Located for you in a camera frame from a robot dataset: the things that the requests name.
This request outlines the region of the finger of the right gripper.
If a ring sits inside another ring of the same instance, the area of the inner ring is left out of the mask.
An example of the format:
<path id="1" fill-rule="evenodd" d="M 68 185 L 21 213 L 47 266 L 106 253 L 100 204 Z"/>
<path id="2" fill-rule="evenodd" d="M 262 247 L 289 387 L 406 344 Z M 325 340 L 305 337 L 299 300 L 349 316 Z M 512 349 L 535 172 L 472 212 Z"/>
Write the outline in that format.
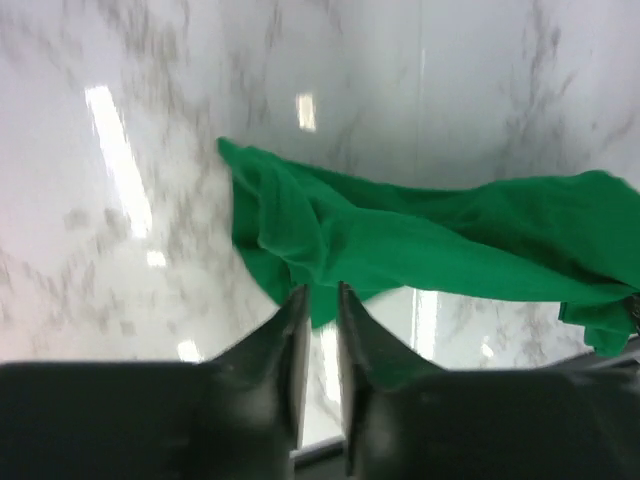
<path id="1" fill-rule="evenodd" d="M 622 301 L 623 326 L 627 335 L 638 335 L 640 330 L 640 298 L 635 293 Z"/>

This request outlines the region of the green t shirt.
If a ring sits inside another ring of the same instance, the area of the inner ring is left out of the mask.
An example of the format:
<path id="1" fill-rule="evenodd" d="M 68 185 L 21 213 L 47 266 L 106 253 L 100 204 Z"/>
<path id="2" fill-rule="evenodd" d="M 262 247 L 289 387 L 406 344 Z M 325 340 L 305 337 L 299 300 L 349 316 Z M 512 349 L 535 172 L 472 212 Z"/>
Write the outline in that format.
<path id="1" fill-rule="evenodd" d="M 639 195 L 604 171 L 463 190 L 375 183 L 219 138 L 231 173 L 232 242 L 276 303 L 306 285 L 311 319 L 337 315 L 338 286 L 362 299 L 412 287 L 555 302 L 585 343 L 619 354 L 622 301 L 639 294 Z"/>

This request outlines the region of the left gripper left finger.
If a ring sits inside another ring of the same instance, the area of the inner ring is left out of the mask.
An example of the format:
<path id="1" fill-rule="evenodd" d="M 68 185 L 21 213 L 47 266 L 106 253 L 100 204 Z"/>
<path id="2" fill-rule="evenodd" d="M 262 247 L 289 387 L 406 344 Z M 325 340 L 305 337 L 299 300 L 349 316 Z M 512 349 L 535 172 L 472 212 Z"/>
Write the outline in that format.
<path id="1" fill-rule="evenodd" d="M 290 479 L 298 448 L 309 350 L 307 286 L 209 362 L 199 402 L 201 479 Z"/>

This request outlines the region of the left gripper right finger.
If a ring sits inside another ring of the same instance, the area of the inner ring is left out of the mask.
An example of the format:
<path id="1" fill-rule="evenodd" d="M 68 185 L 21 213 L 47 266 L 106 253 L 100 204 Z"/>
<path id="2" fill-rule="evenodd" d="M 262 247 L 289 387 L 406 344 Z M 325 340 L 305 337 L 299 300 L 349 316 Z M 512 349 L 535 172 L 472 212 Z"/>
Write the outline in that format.
<path id="1" fill-rule="evenodd" d="M 383 327 L 344 282 L 337 326 L 347 475 L 417 479 L 417 395 L 409 389 L 445 369 Z"/>

